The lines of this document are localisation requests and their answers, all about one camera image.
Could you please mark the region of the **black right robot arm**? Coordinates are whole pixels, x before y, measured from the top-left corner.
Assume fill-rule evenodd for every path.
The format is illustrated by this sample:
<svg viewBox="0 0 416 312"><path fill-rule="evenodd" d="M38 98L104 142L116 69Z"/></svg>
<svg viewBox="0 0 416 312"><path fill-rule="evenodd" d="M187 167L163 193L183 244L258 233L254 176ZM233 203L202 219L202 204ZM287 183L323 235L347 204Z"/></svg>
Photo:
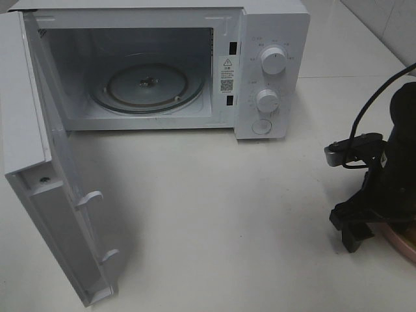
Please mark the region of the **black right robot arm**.
<svg viewBox="0 0 416 312"><path fill-rule="evenodd" d="M341 232L348 252L373 237L370 224L388 224L408 229L415 220L415 83L397 90L390 103L393 130L388 140L379 133L367 133L325 147L328 164L363 161L367 167L361 189L338 203L330 221Z"/></svg>

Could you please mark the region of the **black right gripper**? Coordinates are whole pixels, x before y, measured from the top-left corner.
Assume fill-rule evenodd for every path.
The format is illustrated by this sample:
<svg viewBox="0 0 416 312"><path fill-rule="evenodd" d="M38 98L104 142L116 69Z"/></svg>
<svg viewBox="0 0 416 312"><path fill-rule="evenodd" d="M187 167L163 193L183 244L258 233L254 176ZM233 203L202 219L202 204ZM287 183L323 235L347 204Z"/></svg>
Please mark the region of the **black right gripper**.
<svg viewBox="0 0 416 312"><path fill-rule="evenodd" d="M361 189L338 203L330 221L354 253L372 238L369 223L409 224L415 220L415 140L393 131L379 160L367 168Z"/></svg>

